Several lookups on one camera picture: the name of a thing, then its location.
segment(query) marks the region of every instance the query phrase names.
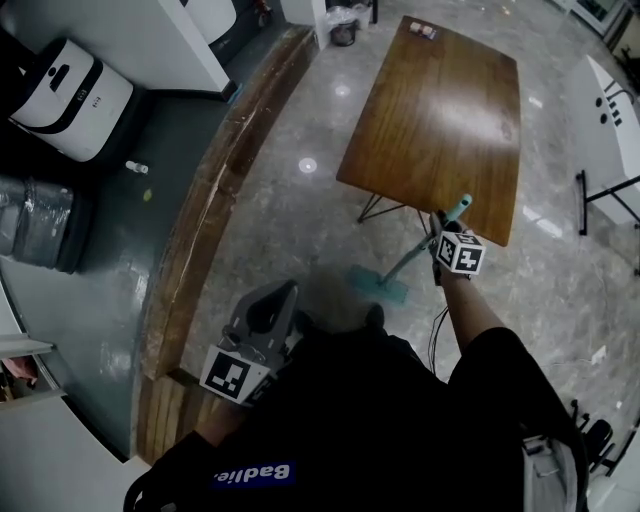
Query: black glove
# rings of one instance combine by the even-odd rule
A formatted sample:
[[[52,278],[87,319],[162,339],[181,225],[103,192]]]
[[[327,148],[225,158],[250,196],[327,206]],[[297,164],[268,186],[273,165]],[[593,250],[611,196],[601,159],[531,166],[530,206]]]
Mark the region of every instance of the black glove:
[[[442,268],[440,267],[440,262],[436,258],[436,251],[438,250],[438,242],[440,241],[440,234],[443,231],[450,231],[452,233],[467,233],[469,231],[469,227],[460,220],[455,220],[453,222],[449,222],[445,227],[443,227],[445,223],[446,214],[442,210],[438,210],[438,213],[429,215],[429,227],[431,228],[431,233],[434,235],[434,239],[429,245],[429,252],[431,253],[431,258],[433,259],[432,268],[433,268],[433,281],[436,283],[436,286],[442,286],[440,280],[442,278]]]

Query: white marker cube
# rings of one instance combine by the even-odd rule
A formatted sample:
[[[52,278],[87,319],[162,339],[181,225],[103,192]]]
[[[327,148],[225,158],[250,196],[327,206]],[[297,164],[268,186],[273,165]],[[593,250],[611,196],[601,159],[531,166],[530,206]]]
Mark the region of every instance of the white marker cube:
[[[441,265],[455,274],[477,276],[486,250],[473,233],[443,231],[438,240],[436,258]]]

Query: wooden tabletop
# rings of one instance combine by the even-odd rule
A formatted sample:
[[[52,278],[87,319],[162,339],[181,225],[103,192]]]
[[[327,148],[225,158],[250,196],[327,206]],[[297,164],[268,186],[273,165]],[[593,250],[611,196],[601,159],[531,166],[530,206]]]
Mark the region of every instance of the wooden tabletop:
[[[417,22],[433,41],[409,32]],[[520,159],[516,62],[473,39],[405,16],[380,69],[337,179],[420,211],[447,210],[509,242]]]

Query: plastic bag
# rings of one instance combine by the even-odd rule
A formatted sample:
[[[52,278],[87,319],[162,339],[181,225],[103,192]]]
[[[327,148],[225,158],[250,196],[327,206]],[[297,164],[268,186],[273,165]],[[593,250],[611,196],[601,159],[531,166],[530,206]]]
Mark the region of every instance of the plastic bag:
[[[327,11],[327,25],[329,25],[329,28],[353,23],[357,19],[356,12],[350,7],[336,6]]]

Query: black stripe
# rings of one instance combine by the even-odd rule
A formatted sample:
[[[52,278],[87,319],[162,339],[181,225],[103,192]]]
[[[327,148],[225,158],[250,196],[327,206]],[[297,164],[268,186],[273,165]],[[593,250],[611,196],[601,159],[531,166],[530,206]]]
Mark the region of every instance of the black stripe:
[[[84,77],[84,80],[80,84],[80,87],[76,91],[75,97],[71,100],[71,103],[67,105],[67,108],[60,116],[55,123],[50,124],[49,126],[38,126],[31,127],[23,125],[27,130],[33,133],[44,133],[44,134],[54,134],[60,133],[69,128],[73,120],[76,118],[80,107],[84,104],[87,96],[89,96],[89,92],[93,89],[93,86],[96,85],[96,82],[100,78],[102,74],[102,70],[104,69],[104,65],[102,61],[98,59],[93,59],[93,64],[91,65],[91,69],[87,73],[87,76]]]

